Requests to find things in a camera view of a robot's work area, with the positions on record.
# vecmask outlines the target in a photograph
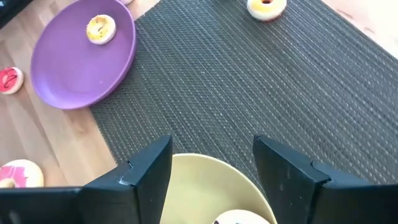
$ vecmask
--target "donut hole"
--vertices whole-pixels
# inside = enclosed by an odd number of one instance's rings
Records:
[[[14,179],[12,179],[12,178],[6,178],[3,180],[0,180],[0,189],[1,188],[14,189],[16,187],[17,187],[17,183],[15,183]]]

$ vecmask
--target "wooden floor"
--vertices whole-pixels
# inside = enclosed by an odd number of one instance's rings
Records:
[[[158,1],[135,0],[129,9],[138,18]],[[324,0],[397,57],[394,9],[398,3],[394,1],[379,0],[374,5],[376,1],[370,0]],[[43,169],[46,186],[83,185],[116,165],[88,109],[62,111],[48,106],[30,82],[30,57],[41,31],[71,2],[34,0],[0,30],[0,68],[15,66],[28,74],[18,93],[0,96],[0,165],[30,159]]]

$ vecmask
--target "donut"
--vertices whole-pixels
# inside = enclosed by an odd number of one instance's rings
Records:
[[[130,4],[132,2],[132,0],[120,0],[125,6],[127,6],[128,4]]]
[[[0,188],[43,187],[44,177],[38,165],[26,159],[0,167]]]
[[[24,74],[16,67],[7,67],[0,71],[0,92],[5,95],[18,91],[24,83]]]
[[[246,210],[230,210],[219,215],[212,224],[269,224],[256,213]]]
[[[116,33],[116,23],[108,15],[97,15],[87,24],[87,37],[93,44],[106,44]]]
[[[248,0],[248,11],[260,21],[271,21],[282,14],[287,0]]]

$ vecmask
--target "woven mat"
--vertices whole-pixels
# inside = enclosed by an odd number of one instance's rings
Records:
[[[162,0],[136,60],[92,107],[117,162],[163,134],[256,180],[266,134],[374,183],[398,178],[398,63],[320,0],[255,21],[242,0]]]

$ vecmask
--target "red frosted donut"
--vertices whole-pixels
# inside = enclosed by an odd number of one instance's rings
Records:
[[[16,67],[8,67],[0,71],[0,92],[13,94],[18,91],[24,82],[24,74]]]
[[[26,159],[8,162],[0,168],[0,188],[43,187],[43,173]]]

